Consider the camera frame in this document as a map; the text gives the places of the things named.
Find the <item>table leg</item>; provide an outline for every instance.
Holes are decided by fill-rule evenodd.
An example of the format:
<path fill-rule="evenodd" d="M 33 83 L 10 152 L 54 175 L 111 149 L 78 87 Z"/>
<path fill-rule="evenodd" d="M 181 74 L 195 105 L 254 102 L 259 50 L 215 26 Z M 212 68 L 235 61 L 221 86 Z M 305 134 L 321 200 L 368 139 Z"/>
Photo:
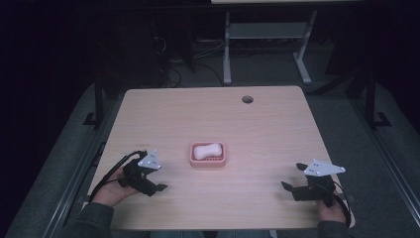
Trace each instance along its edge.
<path fill-rule="evenodd" d="M 226 13 L 226 25 L 225 25 L 225 54 L 223 55 L 223 82 L 225 84 L 232 83 L 231 77 L 231 62 L 229 59 L 229 26 L 230 26 L 230 13 Z"/>
<path fill-rule="evenodd" d="M 303 55 L 306 51 L 306 46 L 308 45 L 309 38 L 311 37 L 312 28 L 315 22 L 317 11 L 314 10 L 311 12 L 309 17 L 308 24 L 306 25 L 305 32 L 303 33 L 302 45 L 298 52 L 293 53 L 294 60 L 296 61 L 297 68 L 299 69 L 300 76 L 302 77 L 303 83 L 311 84 L 311 78 L 309 77 L 308 71 L 306 70 L 305 63 L 303 62 Z"/>
<path fill-rule="evenodd" d="M 269 230 L 269 236 L 271 238 L 277 238 L 277 231 L 276 230 Z"/>

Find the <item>white object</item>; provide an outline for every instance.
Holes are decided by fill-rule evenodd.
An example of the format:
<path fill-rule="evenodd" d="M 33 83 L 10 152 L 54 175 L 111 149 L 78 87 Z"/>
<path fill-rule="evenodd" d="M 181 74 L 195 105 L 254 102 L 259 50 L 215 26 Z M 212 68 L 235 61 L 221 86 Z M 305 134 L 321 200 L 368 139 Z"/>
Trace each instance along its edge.
<path fill-rule="evenodd" d="M 329 163 L 312 160 L 312 163 L 308 166 L 308 168 L 306 168 L 304 173 L 307 176 L 322 177 L 344 173 L 345 171 L 346 169 L 344 169 L 344 167 L 338 167 Z"/>
<path fill-rule="evenodd" d="M 222 147 L 218 143 L 208 146 L 197 146 L 194 148 L 194 158 L 203 160 L 206 157 L 218 157 L 222 155 Z"/>
<path fill-rule="evenodd" d="M 161 168 L 161 165 L 158 162 L 158 151 L 154 150 L 151 154 L 146 155 L 142 160 L 140 160 L 137 163 L 137 165 L 143 168 L 159 170 Z"/>

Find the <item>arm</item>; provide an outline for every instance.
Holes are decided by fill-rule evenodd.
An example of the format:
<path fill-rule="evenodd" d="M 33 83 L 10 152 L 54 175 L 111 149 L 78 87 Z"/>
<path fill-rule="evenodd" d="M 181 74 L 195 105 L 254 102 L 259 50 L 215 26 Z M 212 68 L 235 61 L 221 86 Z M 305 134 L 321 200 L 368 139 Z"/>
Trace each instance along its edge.
<path fill-rule="evenodd" d="M 335 199 L 331 207 L 327 207 L 322 200 L 317 200 L 316 203 L 319 213 L 318 237 L 349 238 L 346 217 L 340 204 Z"/>
<path fill-rule="evenodd" d="M 110 180 L 119 178 L 123 169 L 118 169 Z M 113 206 L 120 203 L 126 197 L 137 193 L 130 187 L 121 187 L 116 180 L 102 186 L 92 202 L 88 203 L 77 216 L 74 222 L 61 230 L 61 238 L 73 237 L 111 237 L 109 229 L 114 215 Z"/>

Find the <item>dark background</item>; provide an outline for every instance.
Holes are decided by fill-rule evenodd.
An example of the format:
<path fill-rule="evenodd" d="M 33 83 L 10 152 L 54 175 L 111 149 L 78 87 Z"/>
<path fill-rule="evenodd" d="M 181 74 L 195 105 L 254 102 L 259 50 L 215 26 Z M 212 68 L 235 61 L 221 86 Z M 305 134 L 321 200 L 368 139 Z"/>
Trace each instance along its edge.
<path fill-rule="evenodd" d="M 182 5 L 209 1 L 171 2 Z M 136 1 L 135 5 L 165 3 Z M 119 4 L 133 3 L 119 1 Z M 0 236 L 13 221 L 78 98 L 98 73 L 108 78 L 106 92 L 110 97 L 128 87 L 161 84 L 158 71 L 165 59 L 156 58 L 152 40 L 134 50 L 127 45 L 133 38 L 122 36 L 129 27 L 143 29 L 138 37 L 145 42 L 152 34 L 166 37 L 168 46 L 186 60 L 191 56 L 191 39 L 223 37 L 222 11 L 193 14 L 136 11 L 121 17 L 113 11 L 92 11 L 92 6 L 99 5 L 94 1 L 81 4 L 70 0 L 0 3 L 3 181 Z M 370 1 L 364 7 L 340 11 L 324 9 L 319 12 L 312 36 L 312 41 L 335 41 L 327 73 L 343 74 L 356 66 L 371 69 L 377 81 L 394 95 L 417 131 L 420 131 L 419 10 L 414 0 Z M 124 62 L 110 59 L 98 48 L 97 41 L 112 55 L 121 54 Z M 131 63 L 141 66 L 134 68 Z"/>

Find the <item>pink bowl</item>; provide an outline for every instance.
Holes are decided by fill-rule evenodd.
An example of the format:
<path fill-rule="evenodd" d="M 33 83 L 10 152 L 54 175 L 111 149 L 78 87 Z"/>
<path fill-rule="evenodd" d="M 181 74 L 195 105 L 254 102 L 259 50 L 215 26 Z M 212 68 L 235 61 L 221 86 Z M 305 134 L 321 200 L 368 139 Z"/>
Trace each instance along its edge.
<path fill-rule="evenodd" d="M 203 160 L 194 158 L 194 148 L 197 146 L 208 146 L 210 144 L 219 144 L 222 147 L 222 155 L 217 157 L 206 157 Z M 189 164 L 194 168 L 221 168 L 226 165 L 225 144 L 221 142 L 195 142 L 191 144 L 189 151 Z"/>

